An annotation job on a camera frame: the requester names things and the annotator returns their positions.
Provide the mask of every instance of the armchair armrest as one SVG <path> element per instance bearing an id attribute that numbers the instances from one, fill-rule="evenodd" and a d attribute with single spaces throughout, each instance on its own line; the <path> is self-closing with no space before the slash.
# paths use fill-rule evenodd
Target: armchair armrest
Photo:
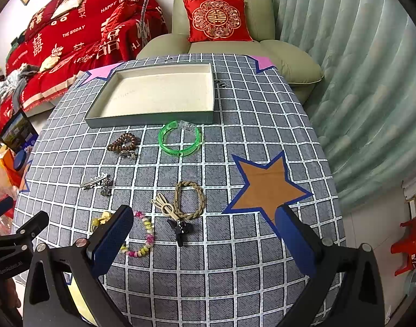
<path id="1" fill-rule="evenodd" d="M 186 54 L 190 50 L 188 36 L 183 34 L 163 34 L 152 39 L 137 55 L 138 59 L 156 56 Z"/>

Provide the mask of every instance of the red blanket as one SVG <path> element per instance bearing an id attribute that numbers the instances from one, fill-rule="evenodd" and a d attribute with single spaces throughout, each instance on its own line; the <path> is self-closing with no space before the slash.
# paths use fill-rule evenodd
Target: red blanket
<path id="1" fill-rule="evenodd" d="M 41 65 L 48 56 L 59 56 L 51 70 L 29 80 L 21 104 L 30 111 L 63 95 L 80 71 L 133 60 L 141 50 L 140 15 L 143 0 L 85 0 L 45 26 L 10 56 L 7 74 L 22 63 Z M 167 33 L 161 8 L 149 0 L 145 17 L 148 40 Z M 0 109 L 0 131 L 12 115 L 11 98 Z"/>

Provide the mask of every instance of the curtain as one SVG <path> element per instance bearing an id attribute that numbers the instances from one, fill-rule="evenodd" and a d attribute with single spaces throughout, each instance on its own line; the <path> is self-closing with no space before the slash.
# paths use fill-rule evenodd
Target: curtain
<path id="1" fill-rule="evenodd" d="M 416 170 L 416 27 L 398 0 L 273 0 L 325 77 L 305 104 L 343 213 Z"/>

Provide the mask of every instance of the green bracelet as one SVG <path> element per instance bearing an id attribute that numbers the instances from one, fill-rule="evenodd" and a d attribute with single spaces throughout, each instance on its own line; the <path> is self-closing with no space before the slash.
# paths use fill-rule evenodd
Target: green bracelet
<path id="1" fill-rule="evenodd" d="M 168 148 L 164 145 L 164 138 L 165 138 L 166 134 L 170 130 L 177 129 L 177 128 L 194 131 L 194 135 L 196 136 L 196 140 L 194 141 L 194 143 L 190 147 L 187 147 L 187 148 L 182 149 L 182 150 L 172 150 L 172 149 L 170 149 L 170 148 Z M 186 155 L 190 155 L 191 153 L 196 151 L 196 149 L 199 147 L 199 145 L 201 143 L 201 132 L 199 131 L 199 128 L 196 127 L 192 123 L 184 122 L 182 120 L 175 120 L 173 122 L 170 122 L 170 123 L 164 125 L 163 128 L 159 131 L 158 142 L 159 142 L 159 146 L 166 153 L 168 153 L 169 155 L 186 156 Z"/>

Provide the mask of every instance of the checkered tablecloth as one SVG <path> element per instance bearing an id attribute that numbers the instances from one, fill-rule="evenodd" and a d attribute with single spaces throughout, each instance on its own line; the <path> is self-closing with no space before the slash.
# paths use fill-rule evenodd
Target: checkered tablecloth
<path id="1" fill-rule="evenodd" d="M 105 81 L 81 85 L 87 75 L 78 79 L 34 147 L 27 175 L 31 191 L 20 195 L 15 227 L 44 210 L 50 225 L 35 244 L 67 246 L 91 235 L 92 218 L 128 204 L 151 218 L 155 246 L 143 258 L 119 254 L 101 282 L 134 326 L 272 327 L 308 278 L 260 214 L 222 214 L 243 186 L 231 155 L 266 164 L 284 150 L 291 179 L 314 194 L 291 207 L 320 237 L 345 245 L 334 181 L 307 115 L 276 69 L 256 74 L 250 58 L 213 54 L 130 61 L 117 69 L 201 60 L 213 65 L 214 76 L 226 87 L 215 85 L 214 124 L 201 125 L 203 145 L 180 158 L 159 148 L 161 126 L 90 129 L 84 116 Z M 106 151 L 125 132 L 141 139 L 137 160 Z M 188 134 L 170 133 L 170 147 L 192 143 Z M 79 189 L 101 172 L 115 178 L 111 197 Z M 172 201 L 179 180 L 198 182 L 207 197 L 206 212 L 192 221 L 194 233 L 181 249 L 166 218 L 150 203 L 158 192 Z M 197 205 L 196 192 L 183 190 L 182 210 L 192 212 Z M 129 247 L 141 248 L 144 235 L 135 220 Z M 330 309 L 339 280 L 337 275 L 319 319 Z"/>

